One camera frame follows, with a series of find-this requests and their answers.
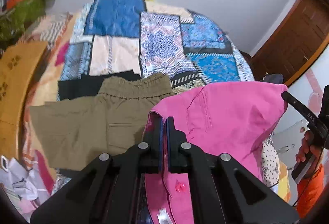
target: pink button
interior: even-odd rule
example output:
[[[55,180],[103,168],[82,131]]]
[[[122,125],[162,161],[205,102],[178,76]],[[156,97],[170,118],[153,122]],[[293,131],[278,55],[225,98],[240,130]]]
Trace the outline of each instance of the pink button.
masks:
[[[176,191],[178,192],[185,192],[186,191],[186,186],[184,183],[176,182]]]

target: orange sleeve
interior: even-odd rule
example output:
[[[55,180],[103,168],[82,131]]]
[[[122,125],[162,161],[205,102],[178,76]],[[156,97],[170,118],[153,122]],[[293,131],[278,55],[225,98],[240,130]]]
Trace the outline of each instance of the orange sleeve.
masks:
[[[324,179],[324,169],[323,165],[315,173],[311,179],[302,179],[297,185],[298,197],[304,191],[308,181],[310,180],[307,189],[304,191],[303,195],[297,202],[297,212],[300,218],[305,217],[305,215],[310,211],[312,206],[315,204],[316,200],[319,198],[323,190],[323,179]]]

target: elastic waistband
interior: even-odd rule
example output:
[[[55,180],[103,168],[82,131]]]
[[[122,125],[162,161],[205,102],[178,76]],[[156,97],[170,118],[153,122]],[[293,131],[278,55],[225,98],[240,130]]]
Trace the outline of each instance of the elastic waistband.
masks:
[[[170,93],[172,93],[170,79],[161,73],[137,81],[127,81],[120,77],[106,78],[98,92],[98,94],[125,99],[157,97]]]

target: bed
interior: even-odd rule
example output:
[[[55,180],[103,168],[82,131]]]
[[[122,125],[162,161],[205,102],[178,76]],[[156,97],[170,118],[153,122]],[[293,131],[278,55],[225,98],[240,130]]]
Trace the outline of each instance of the bed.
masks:
[[[58,81],[132,69],[142,78],[169,75],[176,94],[213,82],[253,81],[251,69],[228,35],[204,15],[149,0],[93,0],[71,15],[46,16],[20,43],[49,40],[46,66],[26,96],[23,116],[23,161],[33,167],[34,153],[44,159],[39,168],[50,194],[70,178],[50,168],[29,117],[29,106],[58,101]],[[279,191],[280,166],[272,138],[263,142],[263,183],[288,199],[288,185]],[[141,192],[139,223],[149,218],[145,190]]]

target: polka dot fabric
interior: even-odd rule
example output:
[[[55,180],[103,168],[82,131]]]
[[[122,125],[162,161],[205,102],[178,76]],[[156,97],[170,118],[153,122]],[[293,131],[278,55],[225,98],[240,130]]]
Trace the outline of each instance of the polka dot fabric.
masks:
[[[263,141],[262,150],[263,183],[271,187],[278,183],[280,174],[279,157],[274,148],[272,134]]]

